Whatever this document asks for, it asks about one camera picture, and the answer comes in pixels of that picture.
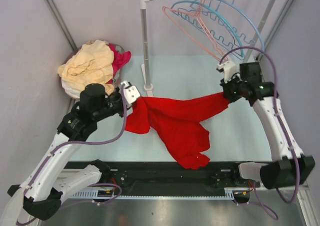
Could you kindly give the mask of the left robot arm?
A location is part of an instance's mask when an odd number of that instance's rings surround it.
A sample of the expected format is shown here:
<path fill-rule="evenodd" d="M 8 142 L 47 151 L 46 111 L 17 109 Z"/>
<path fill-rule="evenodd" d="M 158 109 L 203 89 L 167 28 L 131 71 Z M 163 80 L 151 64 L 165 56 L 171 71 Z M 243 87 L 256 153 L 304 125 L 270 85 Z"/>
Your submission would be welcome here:
<path fill-rule="evenodd" d="M 62 180 L 58 177 L 83 145 L 106 145 L 118 140 L 122 132 L 100 143 L 87 141 L 97 130 L 98 122 L 115 114 L 126 119 L 127 110 L 140 96 L 137 87 L 128 81 L 121 82 L 110 95 L 106 94 L 101 84 L 87 85 L 80 93 L 79 101 L 63 117 L 49 149 L 31 175 L 20 185 L 9 188 L 11 199 L 1 216 L 1 225 L 20 225 L 18 218 L 22 210 L 34 219 L 47 220 L 67 199 L 82 189 L 110 186 L 111 169 L 100 160 L 90 162 L 71 177 Z"/>

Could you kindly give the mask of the red t shirt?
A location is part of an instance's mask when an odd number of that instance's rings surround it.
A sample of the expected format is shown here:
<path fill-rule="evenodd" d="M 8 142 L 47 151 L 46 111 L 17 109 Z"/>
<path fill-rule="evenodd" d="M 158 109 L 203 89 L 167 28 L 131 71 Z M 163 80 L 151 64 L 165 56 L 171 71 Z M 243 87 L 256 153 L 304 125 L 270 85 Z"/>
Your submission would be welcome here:
<path fill-rule="evenodd" d="M 125 130 L 146 134 L 154 129 L 180 166 L 197 170 L 210 161 L 203 154 L 210 148 L 210 134 L 201 122 L 220 114 L 228 105 L 222 92 L 190 100 L 141 97 L 127 117 Z"/>

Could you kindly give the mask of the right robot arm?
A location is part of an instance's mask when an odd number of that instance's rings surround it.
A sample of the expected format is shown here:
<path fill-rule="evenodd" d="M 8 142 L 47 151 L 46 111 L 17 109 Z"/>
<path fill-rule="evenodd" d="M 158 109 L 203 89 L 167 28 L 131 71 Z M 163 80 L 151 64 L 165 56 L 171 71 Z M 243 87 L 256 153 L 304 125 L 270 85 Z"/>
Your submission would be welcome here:
<path fill-rule="evenodd" d="M 279 95 L 273 82 L 264 82 L 257 62 L 237 65 L 232 61 L 218 64 L 223 73 L 220 85 L 223 96 L 231 103 L 246 99 L 257 114 L 267 137 L 270 163 L 244 162 L 230 175 L 235 186 L 249 179 L 261 182 L 267 189 L 299 186 L 315 167 L 312 156 L 306 156 L 294 139 L 284 117 Z"/>

